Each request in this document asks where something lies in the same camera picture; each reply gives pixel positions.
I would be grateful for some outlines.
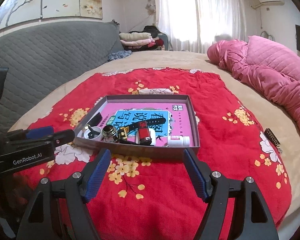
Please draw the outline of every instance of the sheer curtain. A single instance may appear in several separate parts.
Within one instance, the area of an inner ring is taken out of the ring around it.
[[[244,40],[243,0],[155,0],[158,29],[174,50],[206,53],[216,39]]]

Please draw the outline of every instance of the bottle label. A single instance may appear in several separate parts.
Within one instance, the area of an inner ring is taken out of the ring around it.
[[[180,137],[179,136],[171,136],[170,140],[180,140]]]

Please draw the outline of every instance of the folded clothes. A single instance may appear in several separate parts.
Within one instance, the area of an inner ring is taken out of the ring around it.
[[[124,41],[124,40],[120,40],[120,41],[124,46],[143,46],[151,43],[153,39],[150,37],[149,39],[138,40],[138,41]]]
[[[162,47],[164,45],[164,42],[163,42],[163,40],[158,39],[158,40],[155,40],[155,44],[157,44],[157,45],[159,45],[159,46]]]
[[[162,50],[162,48],[157,44],[151,45],[150,47],[148,45],[144,45],[141,46],[141,48],[139,49],[132,49],[132,47],[128,47],[128,46],[123,46],[123,48],[124,50],[131,50],[132,52],[145,51],[145,50]]]
[[[119,33],[119,37],[120,40],[123,41],[139,41],[139,40],[145,40],[151,38],[151,34],[150,33]]]

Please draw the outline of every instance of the gray sofa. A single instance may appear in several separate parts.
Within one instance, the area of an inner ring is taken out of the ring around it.
[[[0,134],[57,87],[123,50],[118,34],[114,21],[66,21],[0,37],[0,67],[9,68],[0,101]]]

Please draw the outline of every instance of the pink comforter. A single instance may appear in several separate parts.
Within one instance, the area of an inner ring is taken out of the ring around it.
[[[249,38],[249,43],[219,41],[208,49],[208,57],[240,82],[284,106],[300,129],[300,58],[277,42]]]

